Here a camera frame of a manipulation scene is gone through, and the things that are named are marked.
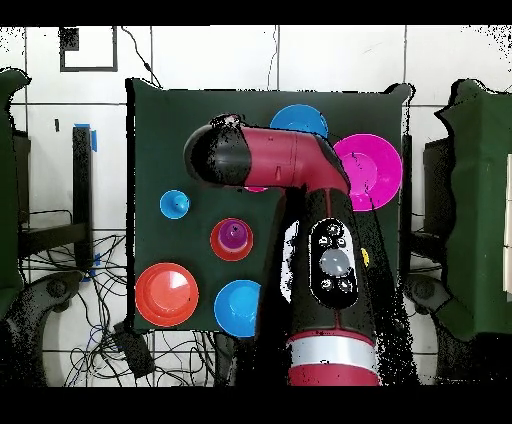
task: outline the black panel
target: black panel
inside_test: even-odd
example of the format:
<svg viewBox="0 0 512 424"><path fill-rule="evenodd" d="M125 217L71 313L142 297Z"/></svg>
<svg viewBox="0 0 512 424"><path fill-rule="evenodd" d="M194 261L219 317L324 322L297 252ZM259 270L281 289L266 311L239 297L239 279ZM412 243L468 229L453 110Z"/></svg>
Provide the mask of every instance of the black panel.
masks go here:
<svg viewBox="0 0 512 424"><path fill-rule="evenodd" d="M455 166L453 141L449 138L425 144L424 231L446 240L455 225L455 199L451 174Z"/></svg>
<svg viewBox="0 0 512 424"><path fill-rule="evenodd" d="M75 260L83 271L93 263L91 219L91 133L89 128L73 128L73 223L85 226L84 238L75 243Z"/></svg>

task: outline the small blue cup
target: small blue cup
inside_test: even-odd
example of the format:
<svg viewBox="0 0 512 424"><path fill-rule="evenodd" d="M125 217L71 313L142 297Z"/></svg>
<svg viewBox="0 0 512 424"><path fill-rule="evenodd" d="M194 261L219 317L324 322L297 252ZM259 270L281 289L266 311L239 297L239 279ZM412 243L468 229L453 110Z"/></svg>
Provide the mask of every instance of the small blue cup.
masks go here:
<svg viewBox="0 0 512 424"><path fill-rule="evenodd" d="M169 219L183 218L190 208L190 200L179 190L170 190L160 198L160 210Z"/></svg>

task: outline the black stand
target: black stand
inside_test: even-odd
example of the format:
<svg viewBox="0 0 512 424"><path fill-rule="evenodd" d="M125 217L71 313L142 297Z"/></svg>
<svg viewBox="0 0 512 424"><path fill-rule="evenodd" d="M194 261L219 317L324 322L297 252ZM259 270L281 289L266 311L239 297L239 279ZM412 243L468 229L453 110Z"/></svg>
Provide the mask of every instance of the black stand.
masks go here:
<svg viewBox="0 0 512 424"><path fill-rule="evenodd" d="M26 222L28 214L28 151L30 140L27 133L15 134L18 160L18 196L20 222ZM18 257L66 244L75 244L76 266L88 271L93 263L92 243L92 190L91 190L91 136L88 128L73 128L73 223L43 229L28 230L19 234Z"/></svg>

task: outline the red bowl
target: red bowl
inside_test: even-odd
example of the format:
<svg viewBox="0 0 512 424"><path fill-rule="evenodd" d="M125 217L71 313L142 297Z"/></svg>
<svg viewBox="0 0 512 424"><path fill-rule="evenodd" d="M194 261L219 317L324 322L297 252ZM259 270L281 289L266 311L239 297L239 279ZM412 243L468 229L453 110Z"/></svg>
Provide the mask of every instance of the red bowl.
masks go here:
<svg viewBox="0 0 512 424"><path fill-rule="evenodd" d="M160 327L171 327L189 319L198 301L196 280L178 264L150 266L135 285L137 309L147 321Z"/></svg>

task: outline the green cloth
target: green cloth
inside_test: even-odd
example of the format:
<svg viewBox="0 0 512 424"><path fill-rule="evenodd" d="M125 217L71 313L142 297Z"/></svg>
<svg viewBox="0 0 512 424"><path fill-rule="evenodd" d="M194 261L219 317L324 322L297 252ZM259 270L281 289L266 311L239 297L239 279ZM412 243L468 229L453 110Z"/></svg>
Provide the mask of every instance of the green cloth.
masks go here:
<svg viewBox="0 0 512 424"><path fill-rule="evenodd" d="M18 186L12 139L14 121L9 113L12 96L28 84L18 70L0 72L0 320L23 288L18 271Z"/></svg>
<svg viewBox="0 0 512 424"><path fill-rule="evenodd" d="M440 116L451 127L451 183L456 222L447 242L447 286L454 299L437 316L452 334L512 334L512 303L503 291L507 154L512 153L512 96L492 94L474 80L456 83Z"/></svg>
<svg viewBox="0 0 512 424"><path fill-rule="evenodd" d="M218 331L213 304L219 290L236 279L266 284L264 261L272 220L281 194L278 189L250 193L243 189L210 188L185 170L183 147L190 135L224 113L245 115L250 125L269 126L274 115L290 104L308 104L325 116L329 142L356 133L379 135L401 151L402 104L410 95L406 84L389 93L314 93L258 91L158 90L134 79L135 93L135 278L158 262L187 268L199 286L194 314L177 330ZM160 212L160 197L180 190L190 199L184 218L169 220ZM370 213L358 214L364 221ZM396 278L398 196L377 212L386 251ZM210 248L210 233L220 220L244 220L254 233L251 253L239 262L225 262ZM136 310L134 328L157 328Z"/></svg>

